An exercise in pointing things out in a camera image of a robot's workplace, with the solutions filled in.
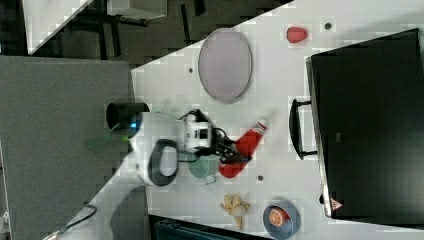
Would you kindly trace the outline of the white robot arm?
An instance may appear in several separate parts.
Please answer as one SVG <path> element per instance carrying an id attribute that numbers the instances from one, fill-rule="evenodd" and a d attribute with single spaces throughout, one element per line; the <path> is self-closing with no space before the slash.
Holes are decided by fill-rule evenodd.
<path id="1" fill-rule="evenodd" d="M 146 185 L 171 184 L 180 162 L 200 164 L 218 160 L 236 164 L 251 160 L 199 109 L 180 118 L 157 112 L 142 112 L 140 118 L 130 144 L 135 159 L 140 160 L 139 173 Z"/>

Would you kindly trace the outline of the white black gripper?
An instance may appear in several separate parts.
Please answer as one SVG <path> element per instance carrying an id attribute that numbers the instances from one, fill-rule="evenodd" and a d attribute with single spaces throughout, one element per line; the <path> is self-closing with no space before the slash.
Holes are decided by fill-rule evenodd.
<path id="1" fill-rule="evenodd" d="M 228 138 L 226 132 L 199 109 L 191 110 L 180 117 L 180 120 L 185 126 L 185 152 L 196 156 L 221 155 L 233 148 L 234 142 Z M 220 158 L 222 164 L 237 164 L 250 160 L 250 157 L 233 152 L 225 152 Z"/>

